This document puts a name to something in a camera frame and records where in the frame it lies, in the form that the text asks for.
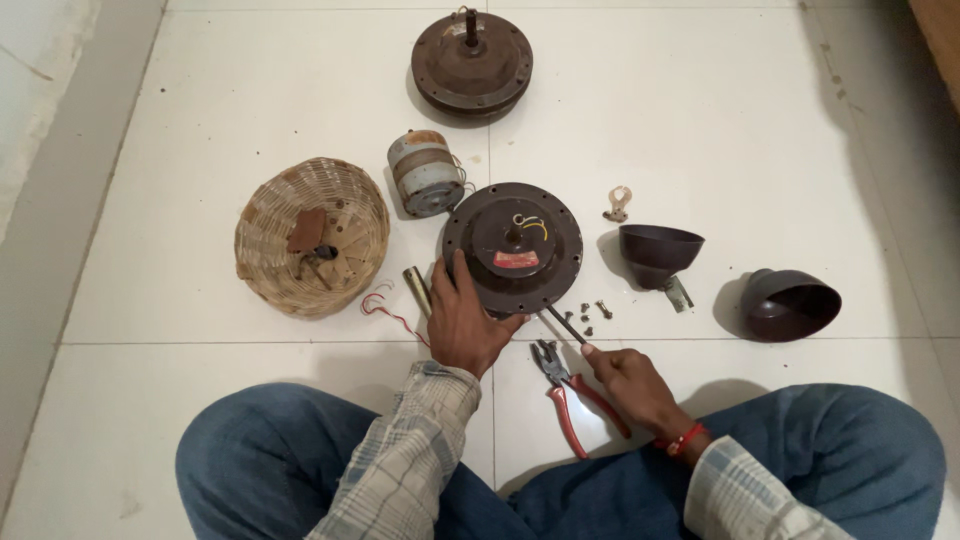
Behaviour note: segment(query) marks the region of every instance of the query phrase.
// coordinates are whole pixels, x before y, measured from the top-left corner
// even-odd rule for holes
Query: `jeans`
[[[177,452],[200,540],[300,540],[326,514],[376,414],[320,390],[264,384],[209,406]],[[943,498],[940,439],[912,407],[859,386],[791,386],[702,419],[860,539],[930,538]],[[550,469],[502,501],[460,464],[437,538],[693,538],[690,471],[648,445]]]

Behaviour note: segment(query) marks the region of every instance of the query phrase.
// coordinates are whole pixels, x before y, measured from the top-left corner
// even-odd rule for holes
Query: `red-handled pliers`
[[[569,443],[570,449],[573,450],[573,453],[576,454],[577,457],[587,459],[589,455],[584,451],[584,447],[580,445],[580,440],[577,439],[577,434],[573,431],[573,424],[570,423],[570,412],[566,408],[565,382],[570,388],[573,388],[574,391],[580,394],[581,397],[588,398],[599,406],[600,409],[610,417],[624,438],[629,439],[633,435],[630,427],[620,418],[616,410],[614,410],[607,400],[598,394],[596,390],[587,386],[587,383],[584,382],[584,378],[581,377],[580,374],[571,377],[570,374],[566,372],[564,365],[560,362],[560,357],[557,355],[555,344],[551,343],[548,345],[542,339],[538,339],[537,344],[530,344],[530,352],[533,354],[534,360],[538,366],[540,366],[540,369],[543,370],[543,373],[550,379],[550,382],[553,382],[553,388],[551,388],[546,395],[553,400],[553,405],[557,408],[557,416],[560,419],[560,429],[564,432],[566,442]]]

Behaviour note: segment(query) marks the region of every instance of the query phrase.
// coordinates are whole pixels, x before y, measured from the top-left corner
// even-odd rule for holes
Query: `shirt sleeve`
[[[433,538],[440,494],[479,404],[480,382],[470,372],[435,360],[414,364],[393,412],[373,421],[305,540]]]
[[[713,441],[693,470],[686,527],[704,540],[852,540],[726,436]]]

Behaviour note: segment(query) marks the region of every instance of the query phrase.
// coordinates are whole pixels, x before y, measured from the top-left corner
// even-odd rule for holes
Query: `yellow wire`
[[[542,221],[539,223],[531,223],[529,225],[524,225],[523,229],[526,229],[527,227],[540,227],[541,229],[543,229],[543,241],[544,242],[546,241],[546,226],[543,225]]]

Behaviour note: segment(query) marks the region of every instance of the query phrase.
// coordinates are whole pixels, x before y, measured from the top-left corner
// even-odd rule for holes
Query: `wicker basket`
[[[319,265],[286,250],[297,215],[315,208],[326,210],[323,244],[340,252]],[[389,234],[390,213],[367,173],[346,161],[314,158],[278,174],[247,203],[233,241],[237,277],[282,311],[324,315],[370,285]]]

